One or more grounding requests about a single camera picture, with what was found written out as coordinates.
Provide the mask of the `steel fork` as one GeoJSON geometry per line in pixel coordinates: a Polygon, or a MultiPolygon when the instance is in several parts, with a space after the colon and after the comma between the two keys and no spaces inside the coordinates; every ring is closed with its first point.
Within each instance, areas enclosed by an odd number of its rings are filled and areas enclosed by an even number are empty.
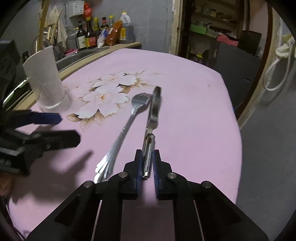
{"type": "Polygon", "coordinates": [[[152,95],[148,93],[140,93],[135,95],[132,98],[132,112],[130,114],[130,117],[121,130],[119,136],[111,146],[110,150],[106,153],[106,155],[102,158],[102,160],[96,165],[95,168],[95,177],[94,177],[94,183],[97,184],[99,182],[102,182],[106,179],[108,179],[114,168],[114,164],[116,161],[116,158],[118,156],[118,153],[121,149],[121,146],[123,144],[123,141],[138,113],[138,111],[141,108],[147,107],[151,100],[152,95]]]}

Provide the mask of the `steel peeler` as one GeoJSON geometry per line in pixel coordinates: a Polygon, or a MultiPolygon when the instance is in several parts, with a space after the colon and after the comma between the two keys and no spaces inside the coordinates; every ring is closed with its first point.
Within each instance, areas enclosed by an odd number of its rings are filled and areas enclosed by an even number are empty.
{"type": "Polygon", "coordinates": [[[145,137],[143,143],[144,160],[142,164],[142,178],[148,179],[151,175],[152,154],[155,145],[155,136],[152,133],[158,126],[159,109],[161,106],[161,88],[156,86],[151,97],[149,106],[149,115],[147,119],[147,126],[145,129],[145,137]]]}

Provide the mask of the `long wooden spatula handle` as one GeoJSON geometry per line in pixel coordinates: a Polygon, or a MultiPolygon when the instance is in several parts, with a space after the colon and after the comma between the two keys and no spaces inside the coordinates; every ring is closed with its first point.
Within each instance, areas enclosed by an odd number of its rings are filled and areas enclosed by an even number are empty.
{"type": "Polygon", "coordinates": [[[42,3],[43,3],[43,8],[42,8],[42,16],[40,18],[39,39],[38,39],[38,46],[37,46],[38,51],[41,51],[42,46],[43,46],[44,27],[45,27],[45,21],[46,21],[48,8],[50,5],[50,0],[44,0],[44,1],[42,1],[42,3]]]}

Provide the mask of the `white utensil holder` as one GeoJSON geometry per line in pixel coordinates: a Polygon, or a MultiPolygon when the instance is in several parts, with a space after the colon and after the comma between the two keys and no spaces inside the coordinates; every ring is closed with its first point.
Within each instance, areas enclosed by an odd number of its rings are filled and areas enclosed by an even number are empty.
{"type": "Polygon", "coordinates": [[[23,69],[43,112],[62,113],[69,109],[71,101],[59,76],[53,46],[30,56],[23,69]]]}

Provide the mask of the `steel sink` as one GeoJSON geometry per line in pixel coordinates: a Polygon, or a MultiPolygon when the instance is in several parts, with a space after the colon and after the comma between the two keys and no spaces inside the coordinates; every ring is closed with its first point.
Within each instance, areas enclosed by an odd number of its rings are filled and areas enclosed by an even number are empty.
{"type": "Polygon", "coordinates": [[[109,49],[109,47],[104,46],[102,48],[93,48],[76,51],[74,54],[64,57],[56,62],[58,72],[61,72],[77,62],[107,49],[109,49]]]}

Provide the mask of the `pink floral cloth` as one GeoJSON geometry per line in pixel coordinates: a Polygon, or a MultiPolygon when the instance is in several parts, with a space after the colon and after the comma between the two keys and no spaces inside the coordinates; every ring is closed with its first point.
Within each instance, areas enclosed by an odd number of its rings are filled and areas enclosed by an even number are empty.
{"type": "Polygon", "coordinates": [[[74,149],[47,152],[31,174],[16,180],[9,200],[14,226],[27,236],[84,181],[110,150],[138,93],[162,89],[155,148],[174,172],[208,180],[236,201],[242,163],[241,135],[221,75],[174,55],[121,49],[63,80],[72,105],[53,130],[76,130],[74,149]]]}

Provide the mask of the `pink soap dish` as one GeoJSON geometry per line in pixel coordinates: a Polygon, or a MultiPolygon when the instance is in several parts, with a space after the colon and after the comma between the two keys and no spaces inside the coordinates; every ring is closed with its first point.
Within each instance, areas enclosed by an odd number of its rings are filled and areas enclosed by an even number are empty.
{"type": "Polygon", "coordinates": [[[70,50],[67,50],[64,54],[65,57],[68,57],[68,56],[71,56],[73,54],[76,54],[78,52],[78,49],[70,49],[70,50]]]}

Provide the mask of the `dark wine bottle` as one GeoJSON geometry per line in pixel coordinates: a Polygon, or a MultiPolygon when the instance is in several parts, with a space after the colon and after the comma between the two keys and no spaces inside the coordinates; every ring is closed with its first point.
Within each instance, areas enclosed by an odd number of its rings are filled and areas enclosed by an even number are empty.
{"type": "Polygon", "coordinates": [[[84,50],[87,48],[86,46],[86,31],[84,30],[81,21],[78,22],[78,31],[76,34],[76,44],[79,50],[84,50]]]}

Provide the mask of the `hanging dish cloth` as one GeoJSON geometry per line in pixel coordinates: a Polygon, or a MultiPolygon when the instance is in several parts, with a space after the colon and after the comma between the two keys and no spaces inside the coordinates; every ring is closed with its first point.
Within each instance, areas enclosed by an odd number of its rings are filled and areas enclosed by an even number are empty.
{"type": "Polygon", "coordinates": [[[53,44],[56,38],[57,43],[66,48],[67,33],[61,20],[62,13],[63,10],[54,5],[47,14],[45,27],[48,28],[49,41],[53,44]]]}

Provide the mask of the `dark soy sauce bottle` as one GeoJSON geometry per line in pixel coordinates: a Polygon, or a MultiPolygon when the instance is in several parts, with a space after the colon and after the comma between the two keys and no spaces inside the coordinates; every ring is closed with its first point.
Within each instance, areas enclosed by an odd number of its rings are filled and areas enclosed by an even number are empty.
{"type": "Polygon", "coordinates": [[[97,37],[96,37],[96,33],[92,29],[90,16],[88,16],[86,18],[86,26],[87,26],[87,30],[86,30],[87,47],[89,49],[96,48],[97,47],[97,37]]]}

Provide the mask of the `small white packet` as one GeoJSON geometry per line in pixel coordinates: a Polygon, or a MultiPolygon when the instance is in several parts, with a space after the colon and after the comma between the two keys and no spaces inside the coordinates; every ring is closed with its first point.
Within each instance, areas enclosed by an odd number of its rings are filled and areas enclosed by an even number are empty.
{"type": "Polygon", "coordinates": [[[108,28],[105,27],[105,28],[103,28],[103,30],[101,31],[101,33],[97,39],[97,47],[98,48],[101,48],[104,46],[104,44],[106,42],[107,35],[108,35],[108,28]]]}

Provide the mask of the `orange spice bag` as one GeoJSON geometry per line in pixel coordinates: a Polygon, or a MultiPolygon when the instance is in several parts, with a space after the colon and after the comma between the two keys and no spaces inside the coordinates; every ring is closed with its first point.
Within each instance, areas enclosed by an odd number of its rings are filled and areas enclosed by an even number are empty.
{"type": "Polygon", "coordinates": [[[105,41],[107,46],[113,46],[116,44],[120,36],[122,25],[123,25],[123,22],[121,20],[116,21],[113,24],[113,27],[110,29],[105,41]]]}

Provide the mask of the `white perforated box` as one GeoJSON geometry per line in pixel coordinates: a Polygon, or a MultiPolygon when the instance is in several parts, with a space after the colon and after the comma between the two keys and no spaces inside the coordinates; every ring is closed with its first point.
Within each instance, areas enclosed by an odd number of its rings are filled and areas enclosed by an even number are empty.
{"type": "Polygon", "coordinates": [[[69,2],[69,17],[84,14],[84,1],[69,2]]]}

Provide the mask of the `red plastic bag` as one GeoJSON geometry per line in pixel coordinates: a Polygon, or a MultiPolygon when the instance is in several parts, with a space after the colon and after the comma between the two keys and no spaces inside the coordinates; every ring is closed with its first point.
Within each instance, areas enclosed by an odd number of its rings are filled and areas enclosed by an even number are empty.
{"type": "Polygon", "coordinates": [[[84,17],[88,18],[92,15],[92,9],[90,8],[89,3],[84,3],[84,17]]]}

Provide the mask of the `red-capped sauce bottle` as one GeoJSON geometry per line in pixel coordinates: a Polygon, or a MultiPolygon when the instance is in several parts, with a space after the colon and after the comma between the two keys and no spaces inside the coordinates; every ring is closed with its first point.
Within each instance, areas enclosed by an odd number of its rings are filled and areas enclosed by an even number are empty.
{"type": "Polygon", "coordinates": [[[107,29],[108,28],[108,24],[107,24],[107,20],[106,17],[102,18],[102,25],[101,25],[101,30],[107,29]]]}

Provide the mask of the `dark cabinet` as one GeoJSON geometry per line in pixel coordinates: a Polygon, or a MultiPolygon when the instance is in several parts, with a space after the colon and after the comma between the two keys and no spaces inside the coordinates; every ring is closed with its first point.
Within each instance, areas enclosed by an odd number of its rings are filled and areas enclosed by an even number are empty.
{"type": "Polygon", "coordinates": [[[245,100],[260,62],[261,60],[252,54],[216,41],[210,45],[206,66],[221,74],[232,106],[237,108],[245,100]]]}

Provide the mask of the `yellow-capped bottle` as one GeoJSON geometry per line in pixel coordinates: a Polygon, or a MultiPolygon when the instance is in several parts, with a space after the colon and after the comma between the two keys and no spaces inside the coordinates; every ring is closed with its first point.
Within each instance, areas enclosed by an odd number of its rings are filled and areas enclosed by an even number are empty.
{"type": "Polygon", "coordinates": [[[109,23],[108,23],[109,28],[112,28],[113,24],[114,24],[114,16],[110,15],[109,16],[109,23]]]}

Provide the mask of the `plastic oil jug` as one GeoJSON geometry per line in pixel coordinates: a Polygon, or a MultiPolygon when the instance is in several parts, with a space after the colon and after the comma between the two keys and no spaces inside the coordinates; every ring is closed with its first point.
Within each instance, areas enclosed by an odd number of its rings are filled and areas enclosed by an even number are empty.
{"type": "Polygon", "coordinates": [[[119,36],[120,44],[134,43],[134,26],[132,25],[129,15],[125,11],[122,12],[120,20],[122,21],[122,28],[119,36]]]}

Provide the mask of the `red cloth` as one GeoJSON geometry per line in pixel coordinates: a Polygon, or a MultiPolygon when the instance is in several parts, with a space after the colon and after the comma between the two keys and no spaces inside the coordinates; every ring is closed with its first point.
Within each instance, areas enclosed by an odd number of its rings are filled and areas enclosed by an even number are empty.
{"type": "Polygon", "coordinates": [[[234,46],[234,47],[237,47],[238,46],[238,41],[234,41],[234,40],[231,40],[229,37],[227,37],[226,35],[224,34],[220,34],[218,37],[217,37],[217,41],[218,42],[221,42],[221,43],[225,43],[227,45],[231,45],[231,46],[234,46]]]}

